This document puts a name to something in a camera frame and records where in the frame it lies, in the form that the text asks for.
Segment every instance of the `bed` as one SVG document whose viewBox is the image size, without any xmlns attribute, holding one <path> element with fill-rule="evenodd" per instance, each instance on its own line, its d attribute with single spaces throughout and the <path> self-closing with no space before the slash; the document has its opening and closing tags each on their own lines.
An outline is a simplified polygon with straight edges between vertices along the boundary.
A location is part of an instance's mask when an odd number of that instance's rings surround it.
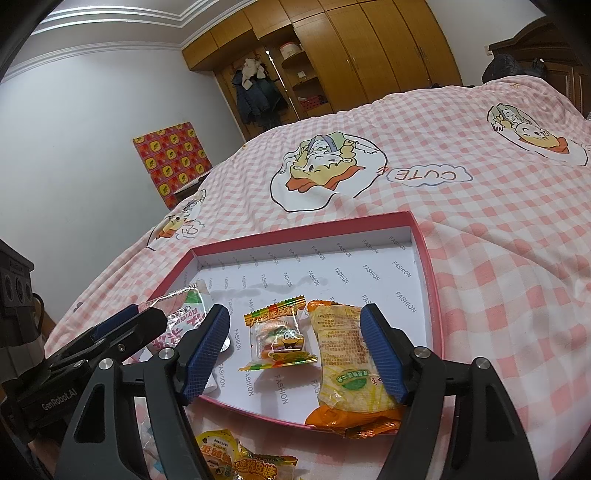
<svg viewBox="0 0 591 480">
<path fill-rule="evenodd" d="M 388 95 L 275 128 L 121 254 L 58 323 L 47 354 L 149 298 L 193 246 L 410 210 L 436 272 L 445 357 L 492 361 L 550 479 L 591 421 L 590 155 L 591 124 L 526 76 Z M 392 442 L 261 423 L 199 400 L 190 417 L 196 432 L 229 428 L 259 452 L 280 445 L 305 478 L 373 478 Z"/>
</svg>

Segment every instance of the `yellow candy wrapper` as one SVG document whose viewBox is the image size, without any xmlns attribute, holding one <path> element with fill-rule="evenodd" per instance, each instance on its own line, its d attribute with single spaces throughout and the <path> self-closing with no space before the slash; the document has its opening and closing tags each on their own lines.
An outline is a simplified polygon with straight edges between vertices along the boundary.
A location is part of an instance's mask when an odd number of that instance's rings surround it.
<svg viewBox="0 0 591 480">
<path fill-rule="evenodd" d="M 293 480 L 297 458 L 290 455 L 259 455 L 239 445 L 234 480 Z"/>
<path fill-rule="evenodd" d="M 198 437 L 199 449 L 216 480 L 231 480 L 239 459 L 238 442 L 229 430 L 211 430 Z"/>
<path fill-rule="evenodd" d="M 244 316 L 251 333 L 251 362 L 240 370 L 288 367 L 318 361 L 306 352 L 298 318 L 306 308 L 303 296 L 269 305 Z"/>
<path fill-rule="evenodd" d="M 350 437 L 395 430 L 403 409 L 384 388 L 359 327 L 361 309 L 332 301 L 308 304 L 322 362 L 320 407 L 306 424 Z"/>
</svg>

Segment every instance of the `candy wrapper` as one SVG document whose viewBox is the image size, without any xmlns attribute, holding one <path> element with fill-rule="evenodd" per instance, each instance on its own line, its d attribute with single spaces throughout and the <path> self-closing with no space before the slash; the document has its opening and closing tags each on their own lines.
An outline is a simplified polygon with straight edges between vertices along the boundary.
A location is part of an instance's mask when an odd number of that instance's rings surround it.
<svg viewBox="0 0 591 480">
<path fill-rule="evenodd" d="M 197 437 L 199 449 L 215 480 L 293 480 L 297 458 L 258 455 L 241 445 L 229 430 Z"/>
<path fill-rule="evenodd" d="M 386 392 L 359 327 L 361 309 L 331 301 L 308 304 L 320 347 L 320 407 L 306 424 L 350 437 L 396 430 L 403 410 Z"/>
<path fill-rule="evenodd" d="M 177 346 L 185 332 L 195 330 L 201 325 L 212 306 L 212 297 L 203 280 L 197 280 L 185 288 L 141 303 L 140 312 L 155 307 L 168 317 L 166 332 L 153 340 L 148 345 L 148 350 L 156 353 L 162 348 Z"/>
<path fill-rule="evenodd" d="M 290 455 L 259 455 L 239 445 L 234 480 L 293 480 L 297 458 Z"/>
<path fill-rule="evenodd" d="M 269 305 L 244 316 L 251 333 L 252 361 L 240 370 L 260 370 L 316 362 L 306 352 L 298 321 L 306 308 L 304 297 Z"/>
<path fill-rule="evenodd" d="M 197 444 L 215 480 L 234 477 L 234 462 L 238 460 L 239 450 L 229 430 L 204 432 L 197 437 Z"/>
</svg>

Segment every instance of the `red basket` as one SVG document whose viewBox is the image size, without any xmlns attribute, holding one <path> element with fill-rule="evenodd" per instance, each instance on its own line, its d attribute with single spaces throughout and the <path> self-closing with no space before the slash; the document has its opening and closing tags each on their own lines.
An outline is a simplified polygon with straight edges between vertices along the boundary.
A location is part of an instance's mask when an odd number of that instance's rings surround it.
<svg viewBox="0 0 591 480">
<path fill-rule="evenodd" d="M 300 100 L 300 105 L 305 112 L 307 112 L 308 110 L 312 110 L 313 108 L 316 108 L 317 106 L 320 106 L 323 103 L 325 103 L 325 101 L 322 95 L 314 95 L 313 97 L 310 97 L 307 100 Z"/>
</svg>

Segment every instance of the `red patterned box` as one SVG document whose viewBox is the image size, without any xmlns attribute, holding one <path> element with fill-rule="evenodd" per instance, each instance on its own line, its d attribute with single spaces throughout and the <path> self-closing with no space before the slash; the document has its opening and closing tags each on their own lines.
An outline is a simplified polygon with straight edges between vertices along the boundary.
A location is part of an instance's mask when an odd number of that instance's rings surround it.
<svg viewBox="0 0 591 480">
<path fill-rule="evenodd" d="M 170 210 L 178 203 L 174 192 L 212 168 L 189 122 L 134 138 L 134 145 Z"/>
</svg>

